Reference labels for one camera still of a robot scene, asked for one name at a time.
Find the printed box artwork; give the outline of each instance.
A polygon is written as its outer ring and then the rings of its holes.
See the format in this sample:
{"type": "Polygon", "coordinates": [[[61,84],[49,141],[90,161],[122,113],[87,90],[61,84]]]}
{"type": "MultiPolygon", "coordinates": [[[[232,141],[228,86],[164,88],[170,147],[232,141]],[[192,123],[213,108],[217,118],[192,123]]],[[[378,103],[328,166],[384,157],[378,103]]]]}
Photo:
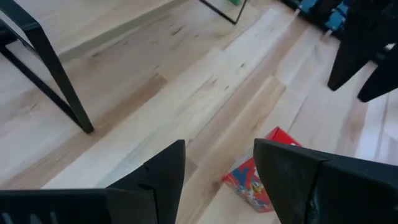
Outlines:
{"type": "MultiPolygon", "coordinates": [[[[265,139],[301,146],[279,127],[272,130],[265,139]]],[[[223,177],[229,187],[250,204],[257,212],[273,211],[271,201],[264,186],[261,184],[253,159],[253,149],[238,159],[228,174],[223,177]]]]}

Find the red box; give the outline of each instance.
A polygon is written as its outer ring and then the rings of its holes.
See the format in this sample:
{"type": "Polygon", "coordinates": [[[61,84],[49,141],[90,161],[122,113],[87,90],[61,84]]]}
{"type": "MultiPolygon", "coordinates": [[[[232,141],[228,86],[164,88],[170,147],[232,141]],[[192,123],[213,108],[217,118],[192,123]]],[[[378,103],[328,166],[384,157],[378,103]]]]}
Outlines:
{"type": "MultiPolygon", "coordinates": [[[[279,127],[272,130],[265,139],[301,146],[279,127]]],[[[232,165],[223,182],[250,204],[257,212],[273,211],[271,201],[261,184],[253,159],[253,149],[232,165]]]]}

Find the green object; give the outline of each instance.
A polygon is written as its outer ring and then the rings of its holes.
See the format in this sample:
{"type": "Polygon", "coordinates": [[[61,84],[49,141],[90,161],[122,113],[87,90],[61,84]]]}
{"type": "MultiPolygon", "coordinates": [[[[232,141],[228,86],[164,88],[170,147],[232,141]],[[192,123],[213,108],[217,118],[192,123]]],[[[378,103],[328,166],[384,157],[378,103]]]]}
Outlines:
{"type": "Polygon", "coordinates": [[[239,5],[239,3],[241,3],[241,0],[229,0],[229,1],[235,5],[239,5]]]}

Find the cardboard box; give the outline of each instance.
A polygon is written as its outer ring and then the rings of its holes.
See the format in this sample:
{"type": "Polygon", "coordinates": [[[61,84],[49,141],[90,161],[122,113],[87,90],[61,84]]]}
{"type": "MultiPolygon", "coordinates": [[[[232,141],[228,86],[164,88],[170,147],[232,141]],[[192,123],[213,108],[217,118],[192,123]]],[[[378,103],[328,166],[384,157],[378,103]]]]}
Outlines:
{"type": "MultiPolygon", "coordinates": [[[[265,139],[301,146],[279,127],[272,130],[265,139]]],[[[268,212],[274,210],[257,174],[252,147],[248,150],[248,153],[235,162],[228,174],[223,177],[223,182],[247,201],[255,211],[268,212]]]]}

